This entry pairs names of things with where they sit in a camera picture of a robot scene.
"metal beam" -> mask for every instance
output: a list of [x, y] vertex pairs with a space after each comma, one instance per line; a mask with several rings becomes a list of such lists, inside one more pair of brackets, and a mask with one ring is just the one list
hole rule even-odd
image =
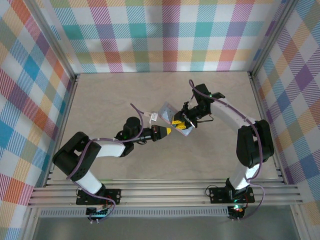
[[[54, 144], [53, 153], [56, 153], [59, 150], [60, 146], [61, 146], [62, 138], [64, 136], [65, 128], [66, 128], [66, 125], [67, 125], [67, 121], [68, 121], [71, 105], [72, 105], [72, 102], [73, 102], [75, 94], [76, 94], [77, 86], [78, 86], [78, 78], [71, 83], [69, 99], [67, 101], [66, 108], [65, 108], [65, 111], [63, 113], [63, 118], [62, 118], [61, 126], [59, 128], [59, 132], [58, 132], [55, 144]], [[43, 187], [45, 187], [47, 185], [47, 180], [49, 178], [49, 175], [52, 174], [53, 169], [54, 169], [54, 164], [52, 163], [52, 159], [50, 159], [49, 161], [50, 162], [49, 162], [49, 164], [48, 164], [48, 166], [46, 168], [46, 171], [45, 171], [45, 174], [44, 174], [44, 178], [42, 179], [42, 186]]]
[[[227, 203], [211, 204], [205, 194], [208, 185], [225, 186], [225, 179], [133, 179], [102, 180], [108, 189], [122, 189], [120, 207], [209, 207], [230, 206]], [[295, 185], [285, 185], [283, 178], [258, 179], [254, 183], [264, 187], [264, 205], [301, 204], [302, 197]], [[44, 188], [35, 188], [29, 206], [34, 208], [73, 207], [76, 205], [77, 187], [67, 180], [49, 180]], [[257, 205], [262, 190], [253, 187]]]
[[259, 70], [263, 66], [265, 60], [267, 59], [271, 49], [273, 48], [275, 42], [278, 40], [278, 37], [284, 28], [284, 26], [287, 23], [287, 20], [291, 16], [291, 13], [295, 9], [297, 3], [299, 0], [288, 0], [280, 13], [280, 18], [278, 21], [275, 23], [275, 28], [273, 32], [271, 33], [268, 41], [266, 42], [265, 47], [262, 49], [262, 52], [260, 54], [260, 57], [256, 61], [255, 66], [253, 67], [252, 70], [252, 76], [256, 77], [258, 75]]
[[18, 240], [31, 240], [34, 237], [39, 215], [41, 210], [39, 208], [27, 208], [22, 221], [21, 230]]
[[[269, 122], [269, 120], [267, 118], [267, 115], [266, 115], [266, 110], [264, 109], [264, 106], [262, 104], [261, 96], [259, 95], [257, 87], [256, 87], [255, 77], [253, 77], [249, 72], [248, 72], [248, 77], [249, 77], [249, 81], [250, 81], [250, 84], [251, 84], [252, 92], [253, 92], [253, 95], [254, 95], [254, 99], [255, 99], [256, 105], [258, 107], [258, 111], [259, 111], [260, 117]], [[271, 134], [271, 137], [272, 137], [272, 141], [275, 143], [276, 141], [275, 141], [274, 135]], [[279, 171], [281, 173], [283, 173], [281, 175], [282, 175], [282, 178], [284, 180], [284, 183], [285, 184], [289, 184], [289, 180], [288, 180], [288, 177], [286, 176], [286, 172], [284, 171], [283, 164], [280, 161], [280, 156], [279, 156], [279, 151], [277, 149], [277, 145], [274, 144], [274, 147], [276, 148], [276, 151], [274, 151], [274, 155], [272, 156], [272, 159], [273, 159], [273, 161], [275, 163], [275, 166], [279, 169]]]
[[316, 236], [310, 236], [310, 232], [307, 228], [306, 219], [307, 216], [304, 216], [301, 205], [292, 205], [291, 206], [292, 215], [295, 221], [296, 228], [298, 230], [299, 236], [303, 240], [316, 239]]
[[46, 40], [50, 44], [59, 62], [62, 64], [62, 66], [64, 67], [65, 71], [69, 74], [69, 76], [75, 81], [77, 79], [77, 74], [74, 72], [73, 68], [71, 67], [64, 51], [61, 49], [56, 36], [54, 35], [50, 26], [48, 25], [38, 4], [36, 3], [35, 0], [24, 0], [24, 2], [28, 7], [28, 9], [30, 10], [32, 16], [34, 17], [36, 23], [39, 25], [43, 35], [45, 36]]
[[[121, 207], [118, 206], [110, 217], [148, 217], [148, 218], [183, 218], [183, 217], [227, 217], [226, 206], [198, 207]], [[86, 207], [45, 207], [41, 209], [40, 218], [80, 218], [88, 217]]]

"beige floor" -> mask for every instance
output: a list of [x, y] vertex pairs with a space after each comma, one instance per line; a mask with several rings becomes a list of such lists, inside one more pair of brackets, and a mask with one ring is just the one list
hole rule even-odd
[[[99, 73], [82, 74], [62, 144], [78, 131], [91, 137], [114, 137], [131, 116], [130, 106], [158, 111], [165, 101], [181, 109], [192, 95], [188, 80], [221, 92], [243, 113], [260, 119], [246, 72]], [[168, 126], [161, 119], [158, 125]], [[237, 135], [223, 121], [202, 123], [188, 137], [176, 130], [166, 138], [135, 145], [126, 157], [100, 157], [91, 171], [105, 179], [227, 178], [238, 163]], [[66, 176], [55, 169], [53, 179]], [[274, 162], [263, 164], [261, 178], [276, 178]]]

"black mounting bracket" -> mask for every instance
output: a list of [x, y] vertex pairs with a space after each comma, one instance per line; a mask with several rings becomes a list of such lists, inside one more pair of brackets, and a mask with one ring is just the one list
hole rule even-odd
[[[107, 201], [105, 199], [97, 198], [86, 194], [83, 190], [78, 190], [76, 198], [76, 205], [105, 205]], [[104, 185], [95, 194], [100, 197], [106, 197], [114, 200], [115, 204], [118, 205], [121, 199], [121, 189], [106, 189]]]
[[252, 204], [255, 202], [252, 187], [248, 187], [245, 194], [235, 199], [230, 199], [224, 187], [211, 187], [209, 188], [209, 197], [211, 204]]

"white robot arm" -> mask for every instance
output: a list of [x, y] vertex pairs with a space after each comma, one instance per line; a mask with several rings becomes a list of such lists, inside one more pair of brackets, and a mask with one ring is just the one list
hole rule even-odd
[[[71, 179], [89, 194], [100, 197], [111, 195], [110, 191], [91, 173], [90, 167], [93, 161], [99, 157], [125, 157], [133, 149], [134, 143], [145, 144], [148, 140], [156, 142], [169, 135], [171, 128], [152, 125], [151, 128], [143, 128], [137, 117], [129, 117], [123, 126], [123, 130], [119, 131], [116, 137], [109, 140], [106, 138], [97, 139], [94, 142], [83, 132], [77, 132], [54, 156], [53, 163], [63, 171], [68, 179]], [[88, 205], [90, 198], [92, 205], [98, 205], [103, 200], [89, 197], [83, 191], [78, 191], [77, 204], [85, 202]]]
[[205, 84], [194, 87], [192, 80], [189, 83], [193, 88], [193, 96], [198, 105], [189, 109], [188, 102], [185, 102], [181, 111], [174, 115], [172, 125], [179, 129], [197, 128], [198, 123], [200, 123], [199, 119], [207, 115], [213, 115], [237, 133], [236, 155], [239, 163], [234, 174], [227, 179], [225, 191], [229, 198], [228, 201], [240, 198], [248, 191], [250, 185], [248, 179], [256, 175], [260, 166], [259, 144], [255, 139], [256, 133], [253, 127], [259, 135], [262, 162], [267, 161], [274, 154], [269, 124], [265, 120], [256, 121], [249, 116], [244, 116], [231, 106], [220, 92], [211, 94]]

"colorful plaid wall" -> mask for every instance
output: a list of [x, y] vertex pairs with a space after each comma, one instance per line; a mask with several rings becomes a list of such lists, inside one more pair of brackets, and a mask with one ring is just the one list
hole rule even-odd
[[271, 36], [271, 34], [274, 32], [275, 27], [277, 26], [277, 21], [279, 20], [279, 18], [281, 17], [283, 10], [285, 8], [286, 3], [288, 2], [288, 0], [281, 0], [280, 5], [278, 6], [275, 15], [272, 18], [272, 21], [268, 27], [268, 30], [265, 32], [265, 35], [260, 43], [260, 46], [258, 48], [258, 50], [256, 51], [254, 58], [252, 60], [252, 63], [250, 65], [250, 68], [248, 70], [248, 72], [252, 72], [253, 68], [255, 67], [257, 60], [259, 59], [259, 57], [261, 56], [262, 50], [264, 49], [264, 47], [266, 46], [267, 42], [269, 41], [269, 38]]
[[121, 73], [246, 71], [280, 1], [37, 2], [76, 72]]
[[300, 0], [256, 79], [291, 184], [320, 239], [320, 0]]
[[0, 1], [0, 239], [18, 237], [71, 82], [22, 0]]

